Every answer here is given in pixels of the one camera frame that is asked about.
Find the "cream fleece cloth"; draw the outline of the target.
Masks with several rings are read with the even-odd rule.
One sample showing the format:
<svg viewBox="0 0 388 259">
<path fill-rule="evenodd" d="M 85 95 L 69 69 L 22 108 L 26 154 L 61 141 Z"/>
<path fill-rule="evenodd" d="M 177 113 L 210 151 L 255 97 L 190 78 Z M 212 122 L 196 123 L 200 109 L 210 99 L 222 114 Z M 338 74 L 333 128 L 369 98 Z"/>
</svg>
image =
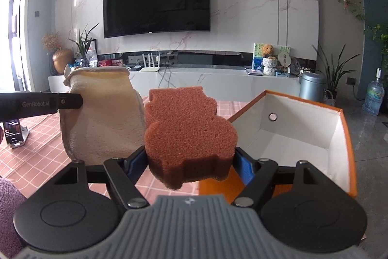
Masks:
<svg viewBox="0 0 388 259">
<path fill-rule="evenodd" d="M 59 111 L 63 147 L 71 160 L 99 165 L 126 158 L 144 145 L 145 108 L 128 69 L 67 70 L 64 84 L 83 99 L 81 108 Z"/>
</svg>

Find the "brown bear-shaped sponge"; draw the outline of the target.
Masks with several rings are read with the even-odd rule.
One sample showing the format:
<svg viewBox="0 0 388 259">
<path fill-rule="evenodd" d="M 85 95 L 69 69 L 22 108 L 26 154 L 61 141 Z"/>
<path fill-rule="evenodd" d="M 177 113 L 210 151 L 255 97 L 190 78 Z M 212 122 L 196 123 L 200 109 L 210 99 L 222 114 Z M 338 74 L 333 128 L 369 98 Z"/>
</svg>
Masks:
<svg viewBox="0 0 388 259">
<path fill-rule="evenodd" d="M 145 105 L 145 151 L 151 172 L 169 189 L 227 178 L 237 132 L 218 116 L 217 107 L 202 87 L 150 90 Z"/>
</svg>

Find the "phone on stand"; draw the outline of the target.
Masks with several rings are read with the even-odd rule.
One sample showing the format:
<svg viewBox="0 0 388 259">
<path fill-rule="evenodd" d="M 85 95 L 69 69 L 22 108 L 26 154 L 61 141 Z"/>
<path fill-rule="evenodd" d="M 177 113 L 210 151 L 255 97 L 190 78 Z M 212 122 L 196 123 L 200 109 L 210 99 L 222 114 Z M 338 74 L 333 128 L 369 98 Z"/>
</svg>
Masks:
<svg viewBox="0 0 388 259">
<path fill-rule="evenodd" d="M 26 144 L 30 131 L 21 125 L 19 119 L 4 122 L 3 127 L 10 148 L 15 149 Z"/>
</svg>

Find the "pink checked tablecloth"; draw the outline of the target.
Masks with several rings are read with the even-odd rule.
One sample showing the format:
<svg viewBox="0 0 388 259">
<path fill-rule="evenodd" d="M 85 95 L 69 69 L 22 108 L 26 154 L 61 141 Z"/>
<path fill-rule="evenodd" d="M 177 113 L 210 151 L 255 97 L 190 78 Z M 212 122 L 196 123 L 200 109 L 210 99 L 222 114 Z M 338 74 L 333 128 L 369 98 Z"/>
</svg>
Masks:
<svg viewBox="0 0 388 259">
<path fill-rule="evenodd" d="M 31 196 L 40 186 L 70 162 L 62 144 L 57 114 L 21 120 L 30 131 L 26 144 L 12 149 L 6 141 L 1 143 L 1 177 L 9 180 L 25 196 Z M 242 191 L 244 185 L 231 169 L 224 181 L 207 179 L 183 184 L 176 191 L 167 189 L 149 170 L 145 170 L 136 187 L 154 203 L 159 195 L 223 194 L 228 202 Z"/>
</svg>

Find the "gold acorn vase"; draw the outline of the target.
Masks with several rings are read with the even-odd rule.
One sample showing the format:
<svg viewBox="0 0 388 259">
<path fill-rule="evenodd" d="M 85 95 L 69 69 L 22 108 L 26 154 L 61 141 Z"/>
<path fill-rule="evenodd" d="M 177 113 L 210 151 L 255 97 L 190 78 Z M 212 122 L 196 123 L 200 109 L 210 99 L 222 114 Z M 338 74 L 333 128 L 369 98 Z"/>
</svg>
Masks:
<svg viewBox="0 0 388 259">
<path fill-rule="evenodd" d="M 72 62 L 73 57 L 73 51 L 71 49 L 57 49 L 52 56 L 56 71 L 59 74 L 63 74 L 66 65 Z"/>
</svg>

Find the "green plant in glass vase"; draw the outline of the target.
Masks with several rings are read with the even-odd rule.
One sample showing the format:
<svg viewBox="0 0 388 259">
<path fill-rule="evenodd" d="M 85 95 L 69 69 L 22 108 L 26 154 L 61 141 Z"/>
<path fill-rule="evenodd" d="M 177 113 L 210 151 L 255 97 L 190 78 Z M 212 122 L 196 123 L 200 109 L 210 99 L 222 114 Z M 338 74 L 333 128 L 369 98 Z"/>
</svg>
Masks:
<svg viewBox="0 0 388 259">
<path fill-rule="evenodd" d="M 75 40 L 68 38 L 68 40 L 72 43 L 75 43 L 78 48 L 78 52 L 80 54 L 80 66 L 82 68 L 89 67 L 87 53 L 90 49 L 91 42 L 94 40 L 92 37 L 90 37 L 90 34 L 97 26 L 98 24 L 95 24 L 95 26 L 93 26 L 89 31 L 85 29 L 83 32 L 81 29 L 78 29 Z"/>
</svg>

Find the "orange cardboard box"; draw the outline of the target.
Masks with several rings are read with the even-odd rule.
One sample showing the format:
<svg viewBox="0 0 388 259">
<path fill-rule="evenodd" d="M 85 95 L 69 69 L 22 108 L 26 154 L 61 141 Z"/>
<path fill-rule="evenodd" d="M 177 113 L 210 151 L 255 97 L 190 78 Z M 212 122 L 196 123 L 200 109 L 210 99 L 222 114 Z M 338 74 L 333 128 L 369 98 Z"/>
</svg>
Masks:
<svg viewBox="0 0 388 259">
<path fill-rule="evenodd" d="M 253 159 L 294 167 L 306 160 L 351 197 L 357 196 L 353 146 L 343 110 L 263 91 L 228 119 L 238 147 Z"/>
</svg>

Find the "blue water jug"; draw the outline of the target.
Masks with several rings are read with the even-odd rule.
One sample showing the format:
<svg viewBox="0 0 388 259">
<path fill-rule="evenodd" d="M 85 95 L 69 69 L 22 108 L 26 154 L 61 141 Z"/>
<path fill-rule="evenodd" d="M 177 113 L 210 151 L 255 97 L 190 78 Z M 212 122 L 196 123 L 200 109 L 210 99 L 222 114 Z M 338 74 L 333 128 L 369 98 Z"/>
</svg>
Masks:
<svg viewBox="0 0 388 259">
<path fill-rule="evenodd" d="M 376 79 L 368 84 L 362 110 L 372 116 L 380 113 L 385 90 L 381 81 L 381 69 L 376 70 Z"/>
</svg>

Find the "grey metal trash bin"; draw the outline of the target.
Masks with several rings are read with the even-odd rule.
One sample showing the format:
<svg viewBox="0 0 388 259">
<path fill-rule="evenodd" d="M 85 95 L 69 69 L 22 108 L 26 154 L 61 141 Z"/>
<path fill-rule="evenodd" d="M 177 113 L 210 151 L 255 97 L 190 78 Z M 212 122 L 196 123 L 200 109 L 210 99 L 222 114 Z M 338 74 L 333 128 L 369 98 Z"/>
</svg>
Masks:
<svg viewBox="0 0 388 259">
<path fill-rule="evenodd" d="M 305 100 L 323 102 L 326 77 L 322 73 L 304 72 L 300 78 L 299 97 Z"/>
</svg>

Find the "white wifi router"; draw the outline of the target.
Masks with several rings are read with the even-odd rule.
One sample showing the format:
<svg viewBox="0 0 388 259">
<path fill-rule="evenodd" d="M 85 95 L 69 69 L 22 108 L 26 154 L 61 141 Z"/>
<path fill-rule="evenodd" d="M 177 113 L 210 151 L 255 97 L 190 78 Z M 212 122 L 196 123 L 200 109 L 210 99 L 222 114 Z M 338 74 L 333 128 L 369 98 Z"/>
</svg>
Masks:
<svg viewBox="0 0 388 259">
<path fill-rule="evenodd" d="M 149 53 L 147 56 L 142 54 L 143 67 L 140 72 L 158 72 L 160 70 L 160 57 L 161 55 L 154 57 L 153 53 Z"/>
</svg>

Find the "potted green floor plant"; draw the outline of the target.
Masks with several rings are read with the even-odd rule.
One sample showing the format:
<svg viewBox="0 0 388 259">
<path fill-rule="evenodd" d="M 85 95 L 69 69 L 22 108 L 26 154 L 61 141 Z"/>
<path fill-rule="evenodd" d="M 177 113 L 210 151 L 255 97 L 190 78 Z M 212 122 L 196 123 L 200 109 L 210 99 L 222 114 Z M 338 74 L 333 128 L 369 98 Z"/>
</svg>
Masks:
<svg viewBox="0 0 388 259">
<path fill-rule="evenodd" d="M 343 53 L 345 51 L 346 45 L 342 46 L 340 53 L 337 58 L 333 54 L 327 55 L 323 50 L 322 46 L 318 44 L 317 47 L 312 46 L 315 50 L 317 57 L 323 63 L 323 75 L 326 79 L 326 88 L 324 91 L 325 101 L 328 105 L 335 106 L 335 101 L 337 98 L 337 90 L 339 87 L 340 79 L 346 75 L 355 72 L 353 69 L 345 69 L 345 66 L 350 61 L 358 58 L 360 53 L 353 55 L 352 57 L 343 59 Z"/>
</svg>

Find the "white marble TV console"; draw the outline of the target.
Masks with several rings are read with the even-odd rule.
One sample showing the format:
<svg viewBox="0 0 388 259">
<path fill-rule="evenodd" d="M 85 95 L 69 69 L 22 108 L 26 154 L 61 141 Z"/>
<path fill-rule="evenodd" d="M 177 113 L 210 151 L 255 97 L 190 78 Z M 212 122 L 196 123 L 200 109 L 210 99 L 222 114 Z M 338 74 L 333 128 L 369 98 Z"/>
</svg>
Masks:
<svg viewBox="0 0 388 259">
<path fill-rule="evenodd" d="M 97 80 L 94 91 L 113 89 L 115 97 L 143 101 L 152 89 L 202 87 L 204 94 L 220 101 L 249 102 L 264 91 L 298 96 L 297 78 L 248 75 L 245 70 L 222 68 L 161 68 L 157 72 L 130 71 L 127 80 Z"/>
</svg>

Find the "small brown teddy bear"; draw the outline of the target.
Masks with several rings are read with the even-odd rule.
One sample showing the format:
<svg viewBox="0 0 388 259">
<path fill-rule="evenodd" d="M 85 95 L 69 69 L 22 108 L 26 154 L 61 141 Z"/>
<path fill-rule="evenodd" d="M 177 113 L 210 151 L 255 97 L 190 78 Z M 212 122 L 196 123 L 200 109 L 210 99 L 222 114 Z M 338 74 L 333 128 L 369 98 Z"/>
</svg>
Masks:
<svg viewBox="0 0 388 259">
<path fill-rule="evenodd" d="M 277 57 L 274 55 L 274 47 L 266 44 L 262 47 L 262 65 L 264 75 L 274 76 L 277 67 Z"/>
</svg>

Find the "black wall television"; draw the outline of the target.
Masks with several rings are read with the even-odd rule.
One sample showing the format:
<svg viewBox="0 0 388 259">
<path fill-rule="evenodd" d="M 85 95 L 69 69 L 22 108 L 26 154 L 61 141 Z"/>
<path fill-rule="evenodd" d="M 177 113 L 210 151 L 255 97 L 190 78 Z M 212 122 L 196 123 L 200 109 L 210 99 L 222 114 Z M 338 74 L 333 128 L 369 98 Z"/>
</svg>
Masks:
<svg viewBox="0 0 388 259">
<path fill-rule="evenodd" d="M 103 0 L 104 37 L 209 32 L 210 0 Z"/>
</svg>

